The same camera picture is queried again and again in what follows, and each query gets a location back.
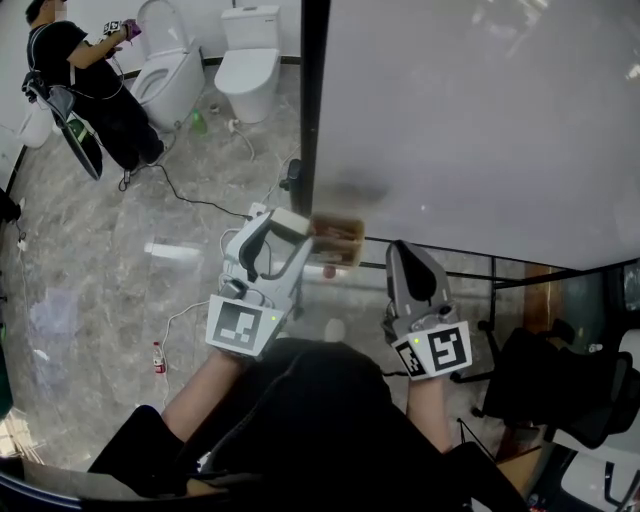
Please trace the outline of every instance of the black chair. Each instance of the black chair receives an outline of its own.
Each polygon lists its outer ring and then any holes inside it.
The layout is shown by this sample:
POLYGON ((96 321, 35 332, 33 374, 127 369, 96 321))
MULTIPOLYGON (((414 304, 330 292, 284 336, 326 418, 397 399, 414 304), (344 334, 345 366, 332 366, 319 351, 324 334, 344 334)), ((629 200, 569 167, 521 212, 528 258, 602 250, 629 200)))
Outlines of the black chair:
POLYGON ((490 327, 478 324, 489 340, 493 371, 466 378, 451 375, 459 384, 490 380, 482 409, 472 410, 475 416, 500 418, 510 426, 560 428, 591 449, 634 422, 640 409, 640 373, 627 352, 558 350, 548 338, 573 341, 573 330, 560 321, 538 334, 515 329, 500 351, 490 327))

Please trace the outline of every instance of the toilet tank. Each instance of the toilet tank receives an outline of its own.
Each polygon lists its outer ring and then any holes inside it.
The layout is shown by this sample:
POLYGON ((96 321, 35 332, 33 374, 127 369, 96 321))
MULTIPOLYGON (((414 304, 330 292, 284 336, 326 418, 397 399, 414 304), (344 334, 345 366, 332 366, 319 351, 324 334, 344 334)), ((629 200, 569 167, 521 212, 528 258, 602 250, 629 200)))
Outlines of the toilet tank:
POLYGON ((239 7, 222 13, 229 50, 280 49, 280 7, 239 7))

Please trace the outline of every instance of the forearm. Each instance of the forearm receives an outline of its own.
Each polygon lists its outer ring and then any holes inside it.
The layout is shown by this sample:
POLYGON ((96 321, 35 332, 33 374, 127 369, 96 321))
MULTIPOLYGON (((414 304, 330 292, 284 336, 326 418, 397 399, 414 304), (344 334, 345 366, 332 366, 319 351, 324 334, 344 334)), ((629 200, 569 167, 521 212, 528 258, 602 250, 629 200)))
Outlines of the forearm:
POLYGON ((80 47, 76 48, 76 50, 69 56, 69 62, 77 68, 86 69, 92 64, 98 62, 100 59, 104 59, 106 55, 121 42, 121 35, 119 33, 115 33, 94 46, 89 46, 84 43, 80 47))
POLYGON ((186 442, 229 392, 243 365, 222 352, 213 352, 162 413, 169 430, 186 442))
POLYGON ((407 417, 442 453, 453 447, 442 378, 409 381, 407 417))

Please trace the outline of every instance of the marble floor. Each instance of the marble floor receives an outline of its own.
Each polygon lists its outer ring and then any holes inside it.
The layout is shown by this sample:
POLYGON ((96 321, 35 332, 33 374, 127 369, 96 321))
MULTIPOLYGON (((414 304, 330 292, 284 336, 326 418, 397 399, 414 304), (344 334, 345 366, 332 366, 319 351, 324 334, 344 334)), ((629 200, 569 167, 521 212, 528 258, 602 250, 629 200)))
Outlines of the marble floor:
MULTIPOLYGON (((181 195, 246 213, 264 198, 283 160, 299 144, 299 68, 283 66, 267 120, 241 127, 255 147, 253 163, 242 139, 226 129, 232 113, 213 86, 215 71, 207 69, 207 86, 198 101, 208 133, 191 133, 185 125, 165 167, 181 195), (221 107, 218 115, 209 111, 214 103, 221 107)), ((209 353, 203 342, 207 310, 195 308, 172 323, 166 345, 169 387, 153 372, 153 342, 162 340, 171 315, 216 291, 220 237, 240 227, 242 219, 177 200, 160 170, 143 170, 125 193, 118 190, 121 178, 105 156, 102 180, 91 181, 66 143, 52 136, 41 149, 27 153, 12 190, 15 200, 27 200, 21 227, 28 233, 28 247, 19 257, 15 229, 4 230, 0 268, 9 295, 3 311, 8 324, 4 351, 15 402, 6 429, 23 456, 45 464, 85 470, 136 406, 160 409, 209 353)), ((288 202, 280 190, 270 201, 288 202)), ((364 259, 382 262, 384 250, 382 244, 367 245, 364 259)), ((486 258, 434 255, 447 270, 489 271, 486 258)), ((275 251, 274 266, 279 257, 275 251)), ((498 271, 521 277, 523 266, 501 262, 498 271)), ((452 279, 452 291, 473 328, 472 371, 487 369, 488 346, 475 324, 488 315, 489 286, 452 279)), ((340 318, 347 325, 347 343, 385 370, 399 369, 378 327, 387 302, 382 271, 341 272, 329 281, 310 266, 303 316, 286 330, 319 339, 327 320, 340 318)), ((504 340, 522 322, 522 290, 501 292, 497 307, 497 336, 504 340)), ((406 379, 390 378, 389 384, 402 406, 406 379)), ((468 413, 484 391, 482 383, 449 384, 450 420, 456 428, 456 418, 463 417, 496 450, 500 423, 468 413)))

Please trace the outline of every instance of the toilet seat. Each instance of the toilet seat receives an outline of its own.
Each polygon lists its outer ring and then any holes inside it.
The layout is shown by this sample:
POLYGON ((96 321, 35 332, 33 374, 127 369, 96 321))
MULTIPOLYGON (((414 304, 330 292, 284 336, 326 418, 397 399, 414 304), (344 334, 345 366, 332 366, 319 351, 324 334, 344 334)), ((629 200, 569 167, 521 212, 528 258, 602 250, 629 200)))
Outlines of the toilet seat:
POLYGON ((182 52, 174 52, 149 59, 133 84, 131 94, 143 106, 152 101, 166 88, 187 56, 182 52))
POLYGON ((278 64, 280 52, 274 48, 230 50, 224 54, 215 85, 224 94, 245 94, 267 83, 278 64))

